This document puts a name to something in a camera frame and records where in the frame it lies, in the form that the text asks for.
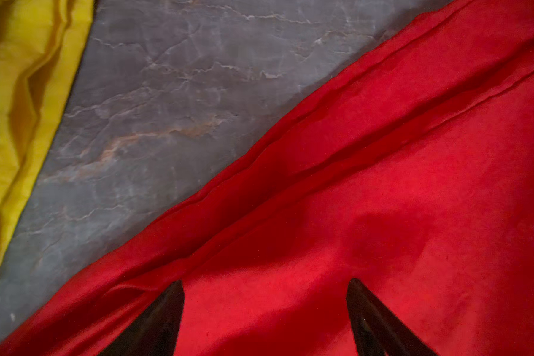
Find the yellow satin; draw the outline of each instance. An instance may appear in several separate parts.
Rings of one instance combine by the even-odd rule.
[[[0,264],[61,120],[93,1],[0,4]]]

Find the marble veining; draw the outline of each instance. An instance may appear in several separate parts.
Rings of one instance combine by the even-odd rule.
[[[242,156],[341,69],[448,0],[100,0],[0,269],[0,341]]]

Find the red fabric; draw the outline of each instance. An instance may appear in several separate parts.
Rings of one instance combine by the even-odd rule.
[[[0,355],[95,355],[177,279],[176,356],[355,355],[352,277],[441,356],[534,355],[534,0],[419,16]]]

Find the gray marble surface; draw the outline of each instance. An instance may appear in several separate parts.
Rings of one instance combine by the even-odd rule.
[[[0,269],[0,341],[331,76],[446,3],[100,0]]]

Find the yellow fabric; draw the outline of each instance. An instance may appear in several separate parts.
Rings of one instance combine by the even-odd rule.
[[[0,264],[61,120],[93,1],[0,5]]]

